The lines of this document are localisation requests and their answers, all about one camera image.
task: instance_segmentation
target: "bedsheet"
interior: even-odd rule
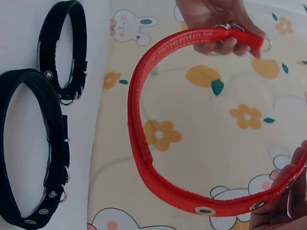
[[[173,184],[214,199],[270,188],[307,136],[307,4],[249,1],[246,7],[273,43],[262,59],[208,57],[188,46],[152,70],[141,98],[155,168]],[[249,213],[227,218],[187,213],[159,200],[142,182],[127,126],[130,78],[152,45],[187,26],[174,0],[113,0],[111,15],[88,230],[248,230]]]

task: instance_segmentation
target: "metal eyelet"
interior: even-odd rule
[[[209,207],[196,207],[195,212],[208,217],[214,216],[216,214],[216,211]]]
[[[36,221],[31,220],[31,219],[25,219],[24,220],[27,224],[37,224]]]
[[[44,73],[44,77],[45,77],[47,80],[51,80],[51,79],[53,79],[53,74],[52,74],[51,71],[47,70],[47,71],[45,71],[45,73]]]
[[[41,210],[38,211],[38,213],[39,213],[40,215],[46,215],[46,214],[49,213],[49,210],[46,209],[46,208],[42,208]]]
[[[50,197],[50,198],[55,198],[57,195],[58,195],[58,194],[56,193],[56,191],[51,191],[51,192],[49,193],[49,197]]]
[[[259,202],[259,203],[256,203],[256,204],[254,204],[252,207],[250,207],[249,210],[250,210],[250,211],[255,211],[255,210],[257,210],[258,208],[264,206],[266,202],[267,202],[267,201],[265,200],[265,201],[261,201],[261,202]]]
[[[293,177],[293,178],[290,180],[290,182],[289,182],[289,184],[287,185],[286,189],[290,188],[290,186],[293,184],[294,181],[295,181],[295,177]]]

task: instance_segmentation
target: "dog collar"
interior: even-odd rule
[[[134,70],[128,92],[130,143],[138,172],[147,188],[174,207],[190,213],[215,217],[237,216],[270,203],[289,188],[307,164],[307,152],[305,152],[299,164],[274,188],[233,200],[215,200],[185,191],[167,181],[153,167],[153,158],[140,116],[140,97],[147,76],[159,61],[182,47],[209,41],[223,41],[228,37],[235,37],[240,44],[249,45],[255,50],[260,50],[264,42],[263,38],[233,29],[228,25],[181,31],[164,38],[145,53]]]
[[[56,70],[56,45],[68,14],[71,18],[73,35],[72,64],[69,82],[65,88],[61,88]],[[63,105],[74,103],[82,95],[87,68],[86,48],[87,34],[83,6],[76,0],[56,3],[43,23],[37,53],[40,71],[49,80]]]
[[[13,93],[26,84],[38,100],[47,130],[50,156],[44,182],[45,195],[28,217],[21,213],[12,193],[4,158],[4,124]],[[70,153],[67,116],[62,115],[59,100],[50,83],[35,69],[8,71],[0,76],[0,215],[8,223],[26,230],[46,226],[59,203],[67,198],[65,184],[69,180]]]

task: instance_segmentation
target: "red dog collar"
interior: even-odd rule
[[[260,50],[264,39],[235,29],[208,28],[185,30],[158,42],[141,58],[131,78],[128,94],[128,127],[131,148],[139,174],[158,198],[184,211],[215,217],[237,216],[262,207],[278,196],[296,180],[307,164],[307,152],[299,164],[277,186],[267,191],[233,200],[215,200],[185,191],[163,178],[153,167],[140,116],[140,97],[144,82],[159,61],[174,51],[197,43],[223,41],[235,37],[240,44]]]

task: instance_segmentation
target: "black dog collar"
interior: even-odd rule
[[[49,163],[44,182],[45,195],[38,208],[26,218],[21,217],[12,193],[3,148],[7,109],[13,93],[21,83],[26,84],[38,100],[50,147]],[[70,154],[67,137],[67,116],[62,115],[54,89],[37,70],[12,70],[0,76],[0,129],[0,215],[8,223],[26,230],[43,228],[49,222],[59,203],[64,202],[67,198],[65,184],[69,180]]]
[[[72,25],[73,59],[70,80],[62,89],[59,85],[55,56],[57,41],[67,14],[71,18]],[[43,23],[37,52],[40,71],[49,80],[63,105],[70,105],[81,97],[86,77],[86,48],[87,34],[83,6],[75,0],[56,3]]]

